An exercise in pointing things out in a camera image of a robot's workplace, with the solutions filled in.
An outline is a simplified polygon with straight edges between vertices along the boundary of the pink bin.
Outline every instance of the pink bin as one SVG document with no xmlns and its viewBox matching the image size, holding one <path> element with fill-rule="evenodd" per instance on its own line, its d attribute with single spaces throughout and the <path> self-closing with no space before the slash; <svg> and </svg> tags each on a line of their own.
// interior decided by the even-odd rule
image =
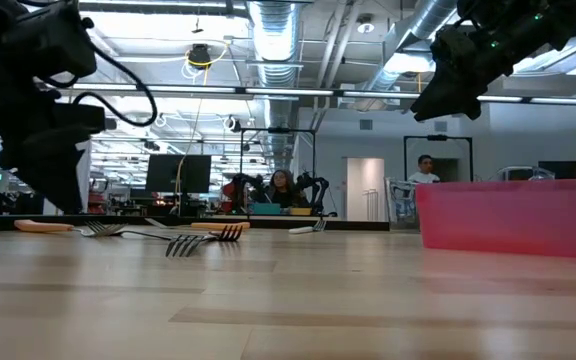
<svg viewBox="0 0 576 360">
<path fill-rule="evenodd" d="M 424 247 L 576 257 L 576 180 L 417 187 Z"/>
</svg>

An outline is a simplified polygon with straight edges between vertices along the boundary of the computer monitor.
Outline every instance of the computer monitor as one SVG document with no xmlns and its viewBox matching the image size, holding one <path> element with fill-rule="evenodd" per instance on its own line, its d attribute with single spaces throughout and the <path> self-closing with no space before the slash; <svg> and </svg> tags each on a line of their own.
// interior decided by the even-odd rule
<svg viewBox="0 0 576 360">
<path fill-rule="evenodd" d="M 175 192 L 177 168 L 183 155 L 150 155 L 146 190 L 155 192 Z M 210 155 L 188 155 L 181 167 L 181 191 L 191 194 L 209 192 Z"/>
<path fill-rule="evenodd" d="M 555 179 L 576 179 L 576 161 L 540 161 L 539 167 L 555 173 Z"/>
</svg>

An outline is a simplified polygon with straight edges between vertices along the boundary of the woman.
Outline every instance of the woman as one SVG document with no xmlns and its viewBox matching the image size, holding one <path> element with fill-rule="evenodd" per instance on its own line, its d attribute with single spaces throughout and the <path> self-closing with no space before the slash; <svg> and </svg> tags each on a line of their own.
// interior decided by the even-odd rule
<svg viewBox="0 0 576 360">
<path fill-rule="evenodd" d="M 270 178 L 268 198 L 282 208 L 307 206 L 308 201 L 295 186 L 292 174 L 287 170 L 277 170 Z"/>
</svg>

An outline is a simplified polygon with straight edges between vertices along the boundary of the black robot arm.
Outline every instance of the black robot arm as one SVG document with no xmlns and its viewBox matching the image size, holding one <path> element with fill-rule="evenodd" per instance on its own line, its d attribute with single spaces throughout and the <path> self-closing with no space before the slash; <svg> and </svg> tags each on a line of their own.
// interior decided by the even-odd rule
<svg viewBox="0 0 576 360">
<path fill-rule="evenodd" d="M 307 188 L 312 188 L 312 196 L 310 199 L 310 208 L 313 215 L 321 215 L 324 211 L 323 199 L 326 195 L 326 190 L 330 184 L 322 177 L 313 178 L 307 172 L 304 172 L 297 178 L 297 189 L 303 191 Z"/>
<path fill-rule="evenodd" d="M 443 115 L 481 115 L 477 97 L 540 47 L 562 50 L 576 36 L 576 0 L 458 0 L 461 20 L 441 29 L 431 45 L 437 70 L 411 110 L 423 121 Z M 475 31 L 459 25 L 472 21 Z"/>
<path fill-rule="evenodd" d="M 93 96 L 115 115 L 117 111 L 88 92 L 80 94 L 73 104 L 57 103 L 57 90 L 35 83 L 38 78 L 53 87 L 68 87 L 97 70 L 95 53 L 107 57 L 86 33 L 94 25 L 80 17 L 76 0 L 42 6 L 28 12 L 17 1 L 0 0 L 0 166 L 58 208 L 78 213 L 82 204 L 76 166 L 83 151 L 76 144 L 105 130 L 104 109 L 79 102 Z M 121 64 L 112 58 L 109 61 L 146 92 L 154 121 L 157 111 L 148 89 Z M 51 79 L 65 72 L 73 76 L 67 83 Z M 149 122 L 132 124 L 145 126 Z"/>
</svg>

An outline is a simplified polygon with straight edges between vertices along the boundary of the wooden table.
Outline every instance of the wooden table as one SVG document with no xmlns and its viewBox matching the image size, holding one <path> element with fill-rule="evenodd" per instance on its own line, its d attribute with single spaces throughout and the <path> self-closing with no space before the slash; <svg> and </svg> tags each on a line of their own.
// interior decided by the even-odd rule
<svg viewBox="0 0 576 360">
<path fill-rule="evenodd" d="M 165 247 L 0 232 L 0 360 L 576 360 L 576 260 L 394 233 Z"/>
</svg>

